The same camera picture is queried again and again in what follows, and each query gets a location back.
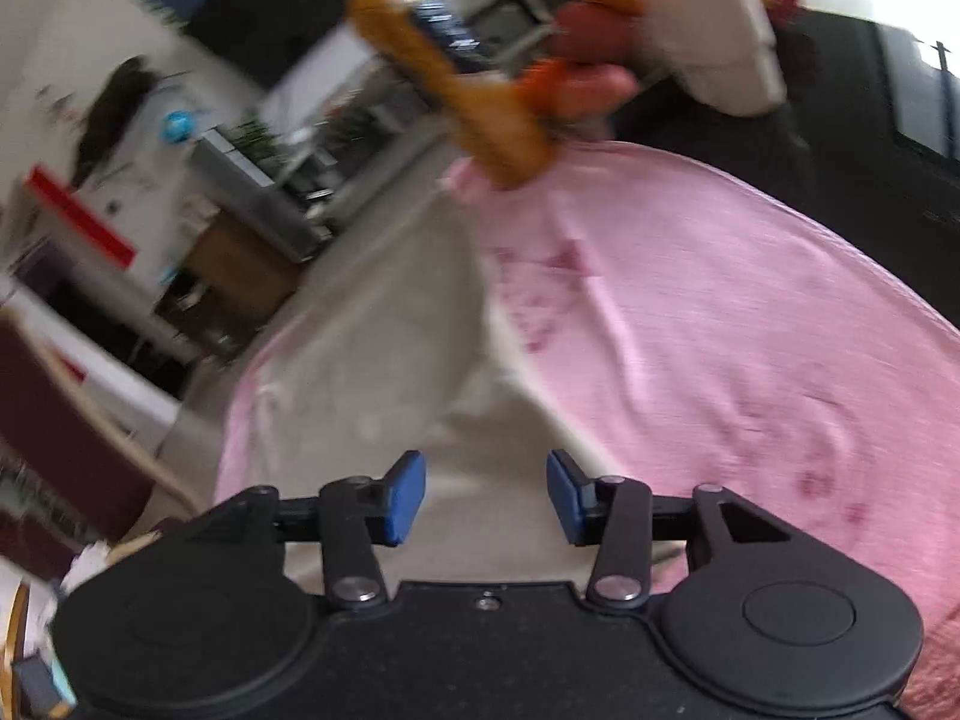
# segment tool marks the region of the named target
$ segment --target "desk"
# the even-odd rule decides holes
[[[960,326],[960,163],[943,96],[957,99],[958,79],[925,64],[909,32],[827,13],[800,14],[778,52],[789,103],[769,116],[724,116],[668,80],[616,114],[616,137],[771,194]]]
[[[155,312],[204,351],[232,359],[296,291],[290,262],[228,211],[219,211],[179,265]]]

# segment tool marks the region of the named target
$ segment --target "orange juice bottle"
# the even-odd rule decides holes
[[[458,143],[493,184],[510,189],[553,160],[535,114],[441,0],[348,0],[357,32],[443,102]]]

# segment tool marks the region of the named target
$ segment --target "chair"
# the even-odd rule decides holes
[[[16,661],[23,657],[23,640],[27,634],[27,608],[30,605],[30,586],[21,581],[10,608],[7,636],[0,656],[0,709],[5,720],[20,720],[20,685],[13,673]]]
[[[121,541],[156,488],[195,517],[189,486],[128,439],[65,365],[0,307],[0,471],[28,479],[37,506],[0,511],[0,554],[56,579],[90,538]],[[58,527],[69,524],[69,527]]]

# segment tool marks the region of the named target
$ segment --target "blue gripper pad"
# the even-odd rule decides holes
[[[584,502],[580,489],[573,484],[555,452],[547,455],[546,459],[546,491],[563,526],[566,540],[571,544],[581,544],[584,536]]]
[[[407,452],[397,465],[400,473],[391,474],[384,517],[384,543],[389,547],[402,544],[407,538],[426,492],[426,458],[421,452]]]

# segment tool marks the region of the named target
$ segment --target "blue object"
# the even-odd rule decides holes
[[[162,287],[169,287],[173,280],[176,278],[176,275],[179,273],[179,268],[176,266],[169,266],[169,268],[163,269],[163,274],[160,276],[160,285]]]
[[[167,143],[184,143],[197,129],[197,119],[189,111],[168,113],[163,120],[163,140]]]
[[[573,483],[556,452],[546,459],[546,491],[571,544],[582,541],[584,534],[584,501],[581,490]]]
[[[70,680],[66,678],[66,674],[64,674],[64,666],[61,666],[56,658],[54,658],[54,661],[50,664],[50,673],[54,678],[56,692],[61,695],[67,704],[75,707],[77,705],[77,696],[70,686]]]
[[[391,479],[384,519],[385,543],[388,547],[402,544],[414,524],[419,505],[426,493],[426,458],[421,452],[407,452],[397,464],[400,474]]]

